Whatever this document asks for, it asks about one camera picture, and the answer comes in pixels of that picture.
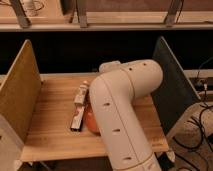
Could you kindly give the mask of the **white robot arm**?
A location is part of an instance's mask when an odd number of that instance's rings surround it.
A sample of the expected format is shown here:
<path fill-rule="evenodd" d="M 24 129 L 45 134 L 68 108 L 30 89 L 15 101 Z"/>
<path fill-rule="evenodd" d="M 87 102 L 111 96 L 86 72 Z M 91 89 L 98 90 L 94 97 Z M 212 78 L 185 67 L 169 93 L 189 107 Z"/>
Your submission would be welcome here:
<path fill-rule="evenodd" d="M 89 88 L 90 102 L 114 171 L 161 171 L 132 106 L 155 91 L 163 71 L 154 60 L 139 60 L 105 71 Z"/>

